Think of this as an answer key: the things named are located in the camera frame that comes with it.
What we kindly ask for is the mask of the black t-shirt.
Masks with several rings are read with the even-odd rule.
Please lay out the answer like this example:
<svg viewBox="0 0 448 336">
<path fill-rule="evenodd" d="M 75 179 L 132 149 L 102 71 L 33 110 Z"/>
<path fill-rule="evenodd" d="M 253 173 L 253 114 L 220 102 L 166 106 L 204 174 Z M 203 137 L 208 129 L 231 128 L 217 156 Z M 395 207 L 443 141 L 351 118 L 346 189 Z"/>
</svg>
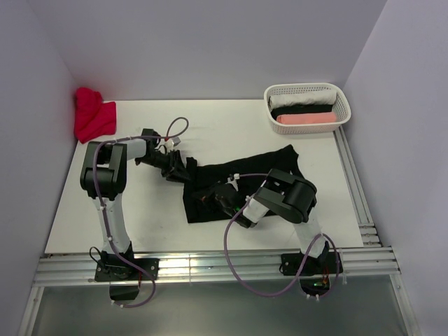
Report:
<svg viewBox="0 0 448 336">
<path fill-rule="evenodd" d="M 189 224 L 206 223 L 224 221 L 230 218 L 216 205 L 203 203 L 202 190 L 209 189 L 218 182 L 226 183 L 233 174 L 266 174 L 271 169 L 279 169 L 301 177 L 302 173 L 298 166 L 298 158 L 298 153 L 290 144 L 276 151 L 261 153 L 223 164 L 199 166 L 195 158 L 187 158 L 186 169 L 190 175 L 190 180 L 183 187 L 183 205 L 187 222 Z"/>
<path fill-rule="evenodd" d="M 277 119 L 282 115 L 300 115 L 308 113 L 327 113 L 333 110 L 333 105 L 291 105 L 273 108 L 270 112 L 273 119 Z"/>
</svg>

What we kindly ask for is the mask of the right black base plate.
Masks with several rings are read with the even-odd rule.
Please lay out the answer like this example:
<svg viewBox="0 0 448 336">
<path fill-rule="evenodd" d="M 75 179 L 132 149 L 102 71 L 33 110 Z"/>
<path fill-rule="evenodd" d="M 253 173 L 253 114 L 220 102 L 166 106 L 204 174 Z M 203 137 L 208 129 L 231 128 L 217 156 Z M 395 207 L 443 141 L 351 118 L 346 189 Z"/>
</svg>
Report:
<svg viewBox="0 0 448 336">
<path fill-rule="evenodd" d="M 279 272 L 285 277 L 296 275 L 304 255 L 302 253 L 281 254 Z M 340 255 L 329 253 L 322 261 L 308 257 L 300 273 L 299 284 L 303 292 L 310 296 L 323 295 L 330 290 L 330 275 L 344 271 Z"/>
</svg>

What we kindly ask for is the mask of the red t-shirt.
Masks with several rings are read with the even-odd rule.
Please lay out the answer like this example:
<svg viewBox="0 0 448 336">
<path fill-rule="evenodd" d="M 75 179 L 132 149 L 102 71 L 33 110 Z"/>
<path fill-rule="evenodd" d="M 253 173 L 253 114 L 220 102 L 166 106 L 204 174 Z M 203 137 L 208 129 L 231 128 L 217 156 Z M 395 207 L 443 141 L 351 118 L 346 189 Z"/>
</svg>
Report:
<svg viewBox="0 0 448 336">
<path fill-rule="evenodd" d="M 74 134 L 85 144 L 97 137 L 114 135 L 117 112 L 114 101 L 104 102 L 100 92 L 80 87 L 75 92 L 76 110 Z"/>
</svg>

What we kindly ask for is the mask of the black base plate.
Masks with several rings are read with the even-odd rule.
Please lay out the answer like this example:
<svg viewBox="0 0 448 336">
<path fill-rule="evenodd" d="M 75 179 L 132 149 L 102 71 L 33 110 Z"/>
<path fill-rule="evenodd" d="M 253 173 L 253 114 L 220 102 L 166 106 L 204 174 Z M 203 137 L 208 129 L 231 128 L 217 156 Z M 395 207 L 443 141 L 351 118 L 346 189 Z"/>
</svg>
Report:
<svg viewBox="0 0 448 336">
<path fill-rule="evenodd" d="M 156 280 L 160 260 L 158 258 L 137 258 L 134 264 L 145 270 L 140 270 L 124 263 L 122 265 L 103 265 L 99 263 L 95 272 L 96 283 L 109 283 L 109 296 L 115 301 L 132 301 L 139 294 L 143 281 Z"/>
<path fill-rule="evenodd" d="M 304 255 L 302 253 L 281 254 L 279 272 L 285 277 L 296 275 Z M 308 257 L 300 273 L 299 284 L 303 292 L 310 296 L 323 295 L 330 290 L 330 275 L 344 271 L 340 255 L 329 253 L 322 261 Z"/>
</svg>

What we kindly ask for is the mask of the aluminium mounting rail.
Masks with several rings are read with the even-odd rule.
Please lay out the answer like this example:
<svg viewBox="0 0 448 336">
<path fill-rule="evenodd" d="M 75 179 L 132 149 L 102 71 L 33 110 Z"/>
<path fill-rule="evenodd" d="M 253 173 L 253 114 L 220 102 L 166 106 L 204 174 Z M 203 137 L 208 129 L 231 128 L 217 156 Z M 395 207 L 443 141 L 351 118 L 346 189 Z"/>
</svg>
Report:
<svg viewBox="0 0 448 336">
<path fill-rule="evenodd" d="M 285 279 L 279 272 L 281 254 L 292 250 L 231 251 L 229 256 L 238 275 L 245 281 Z M 391 247 L 342 248 L 346 277 L 395 275 L 400 267 Z M 156 282 L 201 283 L 234 281 L 225 255 L 219 252 L 138 253 L 136 258 L 160 260 Z M 87 286 L 94 281 L 95 262 L 88 254 L 52 255 L 42 258 L 32 281 L 33 287 Z"/>
</svg>

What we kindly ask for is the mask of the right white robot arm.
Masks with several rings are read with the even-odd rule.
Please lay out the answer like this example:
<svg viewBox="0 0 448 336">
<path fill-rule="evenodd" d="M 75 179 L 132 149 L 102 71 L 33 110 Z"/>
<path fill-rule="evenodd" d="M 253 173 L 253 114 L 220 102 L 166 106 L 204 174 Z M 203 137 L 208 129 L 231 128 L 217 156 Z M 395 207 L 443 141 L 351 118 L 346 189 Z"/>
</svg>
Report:
<svg viewBox="0 0 448 336">
<path fill-rule="evenodd" d="M 255 227 L 269 214 L 295 225 L 300 244 L 310 251 L 283 257 L 281 272 L 291 275 L 303 262 L 301 274 L 311 276 L 326 269 L 329 243 L 322 237 L 316 220 L 311 219 L 317 205 L 317 188 L 307 179 L 279 169 L 267 173 L 233 174 L 226 182 L 216 182 L 195 196 L 243 228 Z"/>
</svg>

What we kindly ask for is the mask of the rolled black t-shirt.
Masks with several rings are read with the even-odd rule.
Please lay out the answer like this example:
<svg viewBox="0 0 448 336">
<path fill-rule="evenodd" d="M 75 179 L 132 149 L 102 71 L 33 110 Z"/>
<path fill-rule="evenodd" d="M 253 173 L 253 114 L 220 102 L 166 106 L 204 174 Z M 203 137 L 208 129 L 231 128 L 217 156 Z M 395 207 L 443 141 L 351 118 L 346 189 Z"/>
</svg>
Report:
<svg viewBox="0 0 448 336">
<path fill-rule="evenodd" d="M 308 113 L 327 113 L 333 110 L 333 105 L 291 105 L 273 108 L 270 112 L 273 119 L 277 119 L 282 115 L 300 115 Z"/>
</svg>

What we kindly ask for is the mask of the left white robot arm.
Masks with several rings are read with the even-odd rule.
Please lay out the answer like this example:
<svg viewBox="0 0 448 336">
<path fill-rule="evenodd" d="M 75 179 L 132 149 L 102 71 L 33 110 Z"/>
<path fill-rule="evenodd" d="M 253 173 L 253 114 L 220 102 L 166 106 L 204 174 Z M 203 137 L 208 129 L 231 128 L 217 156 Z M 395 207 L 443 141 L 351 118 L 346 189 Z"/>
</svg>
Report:
<svg viewBox="0 0 448 336">
<path fill-rule="evenodd" d="M 160 150 L 162 136 L 144 129 L 140 136 L 122 141 L 91 141 L 87 145 L 80 186 L 99 214 L 103 246 L 97 252 L 97 281 L 134 280 L 143 269 L 134 258 L 132 242 L 123 215 L 123 193 L 127 185 L 127 163 L 135 161 L 158 168 L 163 178 L 186 183 L 190 176 L 179 150 Z"/>
</svg>

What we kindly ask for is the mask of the rolled pink t-shirt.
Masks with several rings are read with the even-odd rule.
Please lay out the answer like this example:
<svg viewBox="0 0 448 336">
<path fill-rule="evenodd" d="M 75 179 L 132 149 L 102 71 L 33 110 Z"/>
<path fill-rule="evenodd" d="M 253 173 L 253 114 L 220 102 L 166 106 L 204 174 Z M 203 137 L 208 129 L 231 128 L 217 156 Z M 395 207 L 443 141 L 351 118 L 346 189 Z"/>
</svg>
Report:
<svg viewBox="0 0 448 336">
<path fill-rule="evenodd" d="M 321 123 L 336 123 L 337 115 L 334 112 L 283 114 L 276 118 L 278 123 L 284 125 L 309 125 Z"/>
</svg>

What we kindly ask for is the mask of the rolled white t-shirt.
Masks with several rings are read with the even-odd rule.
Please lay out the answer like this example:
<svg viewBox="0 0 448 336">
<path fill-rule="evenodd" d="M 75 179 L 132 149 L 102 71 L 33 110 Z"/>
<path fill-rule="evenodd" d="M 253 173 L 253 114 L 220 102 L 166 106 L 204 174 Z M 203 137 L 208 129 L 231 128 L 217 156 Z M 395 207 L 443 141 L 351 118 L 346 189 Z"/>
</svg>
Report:
<svg viewBox="0 0 448 336">
<path fill-rule="evenodd" d="M 269 98 L 269 105 L 272 109 L 294 105 L 333 105 L 336 99 L 335 90 L 319 90 L 298 94 L 275 94 Z"/>
</svg>

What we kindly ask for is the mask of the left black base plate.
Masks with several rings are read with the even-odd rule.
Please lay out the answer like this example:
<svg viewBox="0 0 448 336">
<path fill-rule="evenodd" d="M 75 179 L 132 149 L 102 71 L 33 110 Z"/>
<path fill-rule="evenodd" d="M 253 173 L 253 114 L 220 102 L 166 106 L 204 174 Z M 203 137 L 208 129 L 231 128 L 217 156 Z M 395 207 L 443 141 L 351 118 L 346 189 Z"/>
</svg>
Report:
<svg viewBox="0 0 448 336">
<path fill-rule="evenodd" d="M 145 270 L 140 270 L 124 263 L 122 265 L 103 265 L 99 263 L 95 272 L 96 283 L 109 283 L 109 296 L 115 301 L 132 301 L 139 294 L 143 281 L 156 280 L 160 260 L 158 258 L 137 258 L 134 264 Z"/>
</svg>

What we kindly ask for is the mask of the white plastic basket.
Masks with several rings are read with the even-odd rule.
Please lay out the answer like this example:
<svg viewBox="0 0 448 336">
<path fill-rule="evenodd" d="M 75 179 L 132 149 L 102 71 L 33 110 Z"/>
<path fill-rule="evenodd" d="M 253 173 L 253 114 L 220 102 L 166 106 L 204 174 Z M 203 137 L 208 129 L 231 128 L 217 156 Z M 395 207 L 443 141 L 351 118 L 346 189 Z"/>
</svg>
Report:
<svg viewBox="0 0 448 336">
<path fill-rule="evenodd" d="M 335 122 L 285 125 L 277 122 L 272 117 L 270 98 L 274 95 L 293 95 L 304 93 L 316 93 L 324 90 L 333 91 L 336 94 L 332 112 L 337 117 Z M 278 134 L 315 134 L 333 132 L 339 126 L 348 122 L 351 118 L 351 108 L 343 91 L 331 83 L 290 83 L 269 86 L 264 92 L 265 111 L 272 130 Z"/>
</svg>

